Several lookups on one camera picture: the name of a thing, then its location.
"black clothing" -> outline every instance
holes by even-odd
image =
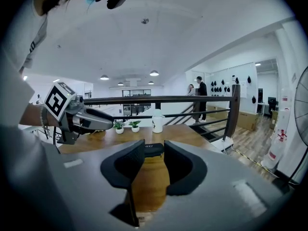
[[[200,96],[207,96],[206,84],[202,81],[199,87]],[[206,111],[206,102],[200,102],[200,112]],[[205,120],[206,114],[202,114],[202,120]]]

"black foam pad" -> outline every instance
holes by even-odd
[[[167,195],[192,193],[207,174],[207,166],[200,157],[169,141],[165,141],[164,162],[170,177]]]
[[[103,160],[101,173],[113,187],[130,188],[144,162],[144,140]]]

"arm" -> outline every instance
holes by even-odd
[[[193,96],[195,94],[196,90],[195,88],[193,88],[188,94],[187,96]]]
[[[41,112],[41,106],[35,106],[33,104],[28,104],[19,124],[21,125],[28,125],[28,126],[42,126],[40,122],[40,112]],[[51,127],[58,127],[59,124],[57,120],[47,112],[47,121],[48,125]]]

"black railing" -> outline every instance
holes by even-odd
[[[200,126],[206,126],[209,124],[214,124],[222,121],[227,121],[227,124],[223,128],[218,128],[213,131],[206,131],[203,133],[203,135],[215,133],[220,130],[224,130],[224,135],[216,137],[214,139],[210,139],[209,141],[215,141],[220,138],[223,138],[224,140],[228,136],[229,138],[232,137],[232,135],[235,132],[238,113],[239,113],[239,107],[240,107],[240,85],[233,85],[232,86],[232,96],[231,97],[214,97],[214,96],[148,96],[148,97],[114,97],[114,98],[95,98],[95,99],[85,99],[84,104],[85,105],[103,105],[103,104],[132,104],[132,103],[155,103],[155,108],[160,109],[161,103],[199,103],[199,102],[230,102],[230,108],[229,109],[223,109],[223,110],[215,110],[215,111],[202,111],[202,112],[194,112],[195,109],[193,109],[193,112],[191,113],[185,113],[185,111],[189,110],[187,108],[185,111],[183,111],[180,114],[168,114],[164,115],[165,117],[185,117],[189,116],[189,120],[194,115],[201,115],[201,114],[210,114],[210,113],[219,113],[219,112],[226,112],[228,111],[228,118],[211,121],[211,122],[205,122],[205,123],[197,123],[190,125],[190,127],[200,127]],[[152,118],[152,115],[139,115],[139,116],[115,116],[114,119],[149,119]]]

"white shirt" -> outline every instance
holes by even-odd
[[[30,68],[38,45],[45,39],[47,16],[39,16],[34,0],[26,0],[1,42],[0,58],[16,70],[22,66]]]
[[[34,91],[18,71],[31,67],[37,46],[46,37],[47,16],[39,16],[34,0],[25,0],[0,44],[0,125],[18,125]]]

